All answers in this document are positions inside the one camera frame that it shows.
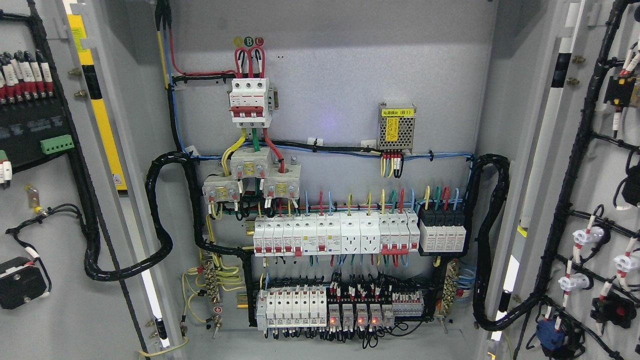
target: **breaker toggle switch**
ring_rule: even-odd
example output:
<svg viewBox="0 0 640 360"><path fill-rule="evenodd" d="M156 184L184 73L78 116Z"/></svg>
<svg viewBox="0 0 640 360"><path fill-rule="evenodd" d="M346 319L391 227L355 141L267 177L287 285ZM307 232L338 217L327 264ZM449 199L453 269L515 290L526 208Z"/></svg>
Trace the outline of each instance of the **breaker toggle switch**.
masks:
<svg viewBox="0 0 640 360"><path fill-rule="evenodd" d="M231 112L234 117L256 118L263 117L264 108L262 106L232 106Z"/></svg>

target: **warning label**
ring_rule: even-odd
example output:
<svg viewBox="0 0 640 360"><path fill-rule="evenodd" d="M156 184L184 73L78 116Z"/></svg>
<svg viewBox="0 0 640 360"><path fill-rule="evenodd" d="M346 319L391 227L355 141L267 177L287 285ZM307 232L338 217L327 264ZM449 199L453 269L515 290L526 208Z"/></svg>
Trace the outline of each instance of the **warning label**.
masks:
<svg viewBox="0 0 640 360"><path fill-rule="evenodd" d="M399 117L388 117L387 118L387 133L385 135L385 140L388 142L394 142L398 140L398 131L400 128L400 118Z"/></svg>
<svg viewBox="0 0 640 360"><path fill-rule="evenodd" d="M115 186L122 185L122 174L112 174L113 175L113 184Z"/></svg>

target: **green terminal block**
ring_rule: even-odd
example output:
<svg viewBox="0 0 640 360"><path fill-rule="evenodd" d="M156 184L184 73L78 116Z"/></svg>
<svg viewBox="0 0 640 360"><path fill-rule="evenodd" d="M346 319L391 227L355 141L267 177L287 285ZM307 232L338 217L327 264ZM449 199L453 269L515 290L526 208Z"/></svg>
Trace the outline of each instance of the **green terminal block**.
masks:
<svg viewBox="0 0 640 360"><path fill-rule="evenodd" d="M42 152L46 155L54 154L55 152L65 151L75 147L74 141L71 139L71 135L62 135L55 138L50 138L40 141L40 147Z"/></svg>

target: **terminal block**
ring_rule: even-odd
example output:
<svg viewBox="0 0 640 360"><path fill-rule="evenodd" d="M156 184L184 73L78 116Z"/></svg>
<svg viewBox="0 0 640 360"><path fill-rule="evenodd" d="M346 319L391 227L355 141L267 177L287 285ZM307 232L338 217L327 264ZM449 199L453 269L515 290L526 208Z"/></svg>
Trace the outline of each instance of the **terminal block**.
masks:
<svg viewBox="0 0 640 360"><path fill-rule="evenodd" d="M300 165L287 165L284 173L278 165L270 165L269 177L264 180L262 191L267 200L300 198Z"/></svg>
<svg viewBox="0 0 640 360"><path fill-rule="evenodd" d="M260 128L271 125L273 93L269 78L233 79L229 93L229 111L237 127Z"/></svg>
<svg viewBox="0 0 640 360"><path fill-rule="evenodd" d="M260 151L254 151L253 147L243 147L231 155L231 176L235 180L246 177L258 177L265 179L269 177L271 170L271 152L268 147L263 147Z"/></svg>
<svg viewBox="0 0 640 360"><path fill-rule="evenodd" d="M215 204L217 202L239 202L240 189L237 181L232 176L215 176L207 177L202 186L202 194L207 204Z"/></svg>

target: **circuit breaker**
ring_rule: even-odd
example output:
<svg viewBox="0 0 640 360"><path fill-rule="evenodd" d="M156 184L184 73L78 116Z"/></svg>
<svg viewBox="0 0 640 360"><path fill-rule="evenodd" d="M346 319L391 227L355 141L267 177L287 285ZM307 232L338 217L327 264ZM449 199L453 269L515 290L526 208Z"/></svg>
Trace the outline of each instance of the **circuit breaker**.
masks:
<svg viewBox="0 0 640 360"><path fill-rule="evenodd" d="M229 111L237 127L255 128L271 125L273 93L269 78L233 79L229 93Z"/></svg>

